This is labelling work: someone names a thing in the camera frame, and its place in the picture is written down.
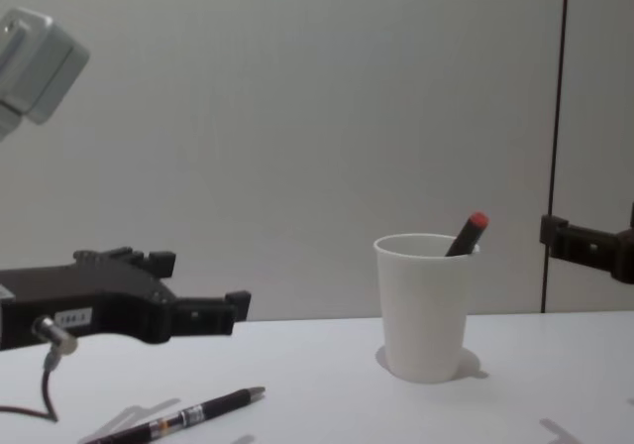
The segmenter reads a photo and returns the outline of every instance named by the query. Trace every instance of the pen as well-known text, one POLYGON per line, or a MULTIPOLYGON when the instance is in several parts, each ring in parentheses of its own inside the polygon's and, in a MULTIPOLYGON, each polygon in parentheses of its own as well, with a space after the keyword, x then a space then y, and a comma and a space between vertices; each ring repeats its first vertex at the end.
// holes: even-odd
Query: pen
POLYGON ((171 416, 139 424, 131 429, 100 437, 86 444, 141 444, 161 439, 181 429, 195 426, 230 411, 234 411, 264 394, 264 388, 240 389, 195 406, 187 407, 171 416))
POLYGON ((471 254, 486 226, 488 226, 488 218, 484 213, 472 214, 445 256, 471 254))

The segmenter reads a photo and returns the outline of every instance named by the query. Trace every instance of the tabletop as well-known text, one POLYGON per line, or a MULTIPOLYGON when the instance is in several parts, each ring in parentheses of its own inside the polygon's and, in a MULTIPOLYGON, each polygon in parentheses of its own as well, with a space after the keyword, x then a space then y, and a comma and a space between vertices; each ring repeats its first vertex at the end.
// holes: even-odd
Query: tabletop
MULTIPOLYGON (((264 399, 164 444, 631 444, 634 312, 470 316, 451 382, 385 368, 380 319, 248 322, 150 346, 82 338, 51 378, 58 424, 0 414, 1 442, 81 443, 232 392, 264 399)), ((41 408, 44 346, 2 352, 2 404, 41 408)))

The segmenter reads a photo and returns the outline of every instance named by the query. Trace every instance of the cup rim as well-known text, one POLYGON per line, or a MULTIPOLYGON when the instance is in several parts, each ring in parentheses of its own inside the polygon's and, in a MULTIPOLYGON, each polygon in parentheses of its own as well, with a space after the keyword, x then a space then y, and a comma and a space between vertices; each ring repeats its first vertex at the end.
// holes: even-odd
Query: cup rim
POLYGON ((374 241, 374 249, 379 252, 386 254, 388 256, 393 256, 395 258, 402 259, 415 259, 418 261, 464 261, 472 257, 475 254, 479 254, 479 244, 476 244, 474 247, 474 251, 471 254, 462 254, 460 256, 413 256, 410 254, 400 254, 394 253, 393 251, 388 251, 387 249, 382 248, 378 243, 387 239, 393 238, 407 238, 412 236, 419 236, 425 238, 443 238, 443 239, 456 239, 456 236, 448 236, 446 234, 430 234, 430 233, 404 233, 404 234, 390 234, 389 236, 383 236, 382 238, 378 238, 374 241))

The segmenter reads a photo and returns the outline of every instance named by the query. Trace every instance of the white paper cup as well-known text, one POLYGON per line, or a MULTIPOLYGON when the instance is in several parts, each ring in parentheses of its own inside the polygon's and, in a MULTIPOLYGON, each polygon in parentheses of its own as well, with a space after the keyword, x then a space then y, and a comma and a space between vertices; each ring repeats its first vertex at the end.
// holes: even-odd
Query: white paper cup
POLYGON ((460 364, 479 247, 474 254, 447 258, 453 241, 400 234, 374 242, 387 365, 410 382, 445 382, 460 364))

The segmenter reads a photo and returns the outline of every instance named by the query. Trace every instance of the red marker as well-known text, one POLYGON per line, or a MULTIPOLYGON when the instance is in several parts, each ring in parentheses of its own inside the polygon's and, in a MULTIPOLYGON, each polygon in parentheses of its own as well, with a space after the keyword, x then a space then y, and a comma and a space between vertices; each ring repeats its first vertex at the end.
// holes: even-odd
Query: red marker
POLYGON ((447 251, 445 256, 471 254, 474 251, 479 237, 486 229, 486 226, 488 226, 488 218, 484 213, 478 212, 472 214, 469 217, 469 221, 463 226, 460 234, 449 247, 449 251, 447 251))

